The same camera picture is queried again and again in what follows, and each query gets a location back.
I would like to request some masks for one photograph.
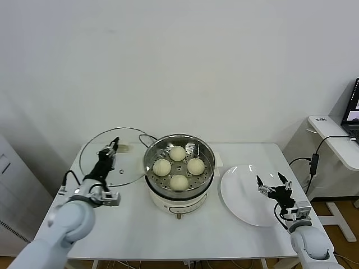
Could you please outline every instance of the black cable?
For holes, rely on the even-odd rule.
[[[92,185],[91,188],[89,189],[89,193],[91,193],[92,189],[95,187],[103,187],[103,185],[100,183],[96,183],[96,184]]]
[[[77,176],[76,176],[76,174],[75,174],[75,172],[72,171],[72,170],[69,170],[69,171],[67,171],[67,172],[65,173],[65,175],[63,176],[62,184],[61,184],[61,185],[62,185],[62,186],[66,186],[67,175],[68,175],[69,173],[71,173],[71,174],[73,175],[73,177],[75,178],[77,184],[78,184],[78,185],[81,185],[79,179],[77,178]]]
[[[289,163],[289,166],[291,166],[292,163],[294,163],[295,161],[298,161],[298,160],[307,160],[307,161],[311,161],[312,159],[311,158],[304,158],[304,157],[301,157],[301,158],[296,158],[294,160],[292,160],[290,163]]]
[[[279,219],[279,217],[277,216],[277,212],[275,211],[277,209],[277,206],[279,206],[279,203],[277,203],[275,206],[274,206],[274,216],[275,218],[279,221],[279,223],[283,226],[283,228],[285,228],[286,230],[288,230],[288,227],[282,223],[282,221]]]
[[[324,143],[325,140],[327,140],[328,138],[333,138],[333,137],[351,137],[351,136],[327,136],[325,137],[319,144],[318,148],[315,151],[315,154],[318,154],[318,151],[320,149],[320,146]]]
[[[139,140],[140,140],[140,142],[141,142],[145,147],[147,147],[147,148],[148,148],[148,146],[147,146],[147,145],[142,141],[142,139],[141,139],[142,136],[151,137],[154,141],[157,140],[157,138],[155,138],[154,136],[151,136],[151,135],[149,135],[149,134],[140,134],[140,135],[139,135]]]
[[[310,180],[309,180],[309,183],[308,183],[308,186],[307,186],[307,190],[305,191],[305,194],[307,194],[308,191],[309,191],[309,187],[310,187],[310,184],[312,184],[313,177],[314,177],[314,175],[310,175]]]

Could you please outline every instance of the table leg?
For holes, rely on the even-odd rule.
[[[355,201],[354,206],[355,208],[359,208],[359,199]]]
[[[324,225],[338,225],[344,234],[348,242],[356,242],[357,239],[347,224],[345,218],[333,202],[327,202],[326,206],[329,208],[329,211],[332,213],[332,216],[322,216],[318,217],[321,224]]]
[[[299,263],[299,259],[296,258],[283,258],[274,265],[274,269],[291,269]]]
[[[267,261],[265,259],[260,259],[260,262],[262,263],[263,269],[268,269]]]
[[[93,262],[93,264],[92,264],[91,269],[97,269],[98,265],[99,265],[99,260],[98,260],[98,259],[94,259],[94,262]]]

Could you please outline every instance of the robotic arm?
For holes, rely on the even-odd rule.
[[[49,218],[43,237],[27,245],[9,269],[63,269],[67,255],[76,241],[86,237],[95,225],[94,207],[118,206],[119,193],[107,188],[106,177],[114,169],[119,138],[98,152],[98,162],[81,185]],[[66,193],[63,185],[60,195]]]
[[[303,269],[343,269],[334,257],[334,249],[328,237],[320,230],[312,227],[309,213],[311,205],[307,201],[296,202],[292,195],[292,182],[278,173],[284,184],[276,187],[264,185],[257,176],[258,191],[270,199],[277,201],[274,214],[282,226],[291,234],[291,243]],[[279,216],[275,209],[280,206]]]

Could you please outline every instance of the white desk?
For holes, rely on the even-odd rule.
[[[253,164],[279,171],[293,182],[293,198],[308,201],[282,152],[275,144],[210,144],[223,161],[220,174],[238,164]],[[77,156],[71,169],[81,177]],[[289,234],[280,224],[272,228],[251,226],[234,217],[222,202],[216,177],[203,207],[181,220],[158,209],[150,199],[143,179],[118,188],[118,207],[95,209],[93,231],[77,242],[69,253],[73,259],[198,260],[295,257]],[[75,188],[68,178],[68,189]],[[63,201],[57,196],[52,204]],[[313,226],[325,233],[317,215]],[[37,236],[47,231],[44,219]]]
[[[340,126],[340,118],[339,117],[330,117],[330,116],[310,116],[308,118],[308,122],[313,126],[315,131],[321,136],[322,139],[328,136],[339,135],[339,136],[347,136],[348,133]],[[325,140],[328,144],[329,148],[334,152],[334,154],[338,157],[338,159],[343,163],[343,165],[351,170],[351,171],[359,171],[359,145],[356,141],[350,141],[349,138],[329,138]],[[328,192],[330,193],[330,188],[333,189],[336,184],[348,185],[347,187],[351,189],[351,192],[348,194],[357,195],[359,182],[356,180],[358,173],[341,173],[339,174],[338,167],[332,165],[335,169],[334,173],[330,173],[331,175],[327,175],[324,171],[322,173],[322,187],[320,190],[321,193]],[[354,182],[349,182],[345,184],[343,179],[350,180],[350,178],[354,178]],[[308,197],[312,199],[316,196],[316,190],[311,192]],[[327,202],[332,216],[323,216],[319,217],[320,221],[323,225],[338,225],[343,232],[346,240],[348,242],[356,242],[356,237],[349,225],[345,221],[344,217],[340,213],[339,209],[333,202]],[[359,207],[359,200],[355,203],[356,207]]]
[[[310,116],[309,123],[322,137],[347,136],[348,133],[340,126],[340,118],[330,116]],[[352,171],[359,171],[359,145],[349,138],[329,138],[326,140],[342,163]]]

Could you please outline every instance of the white wall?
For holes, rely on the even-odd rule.
[[[5,0],[0,132],[54,193],[114,126],[275,142],[359,73],[359,1]]]

